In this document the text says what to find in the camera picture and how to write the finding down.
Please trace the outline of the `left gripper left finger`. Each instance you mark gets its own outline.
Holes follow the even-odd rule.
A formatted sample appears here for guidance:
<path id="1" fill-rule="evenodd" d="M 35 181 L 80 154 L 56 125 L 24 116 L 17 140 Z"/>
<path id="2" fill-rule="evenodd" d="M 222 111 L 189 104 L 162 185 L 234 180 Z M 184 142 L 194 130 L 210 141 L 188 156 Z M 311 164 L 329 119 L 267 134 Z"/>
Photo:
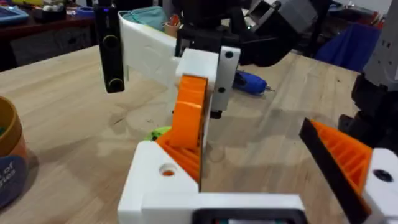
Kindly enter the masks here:
<path id="1" fill-rule="evenodd" d="M 201 150 L 171 146 L 171 132 L 156 129 L 137 145 L 118 204 L 119 223 L 192 222 Z"/>

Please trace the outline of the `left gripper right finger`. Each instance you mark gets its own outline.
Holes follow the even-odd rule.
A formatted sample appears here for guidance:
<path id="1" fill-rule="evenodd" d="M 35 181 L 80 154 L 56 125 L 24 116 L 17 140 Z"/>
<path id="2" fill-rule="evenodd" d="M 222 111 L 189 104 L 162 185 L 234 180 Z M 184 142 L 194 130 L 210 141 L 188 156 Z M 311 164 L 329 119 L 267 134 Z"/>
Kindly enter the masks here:
<path id="1" fill-rule="evenodd" d="M 305 118 L 299 136 L 348 223 L 397 223 L 397 155 Z"/>

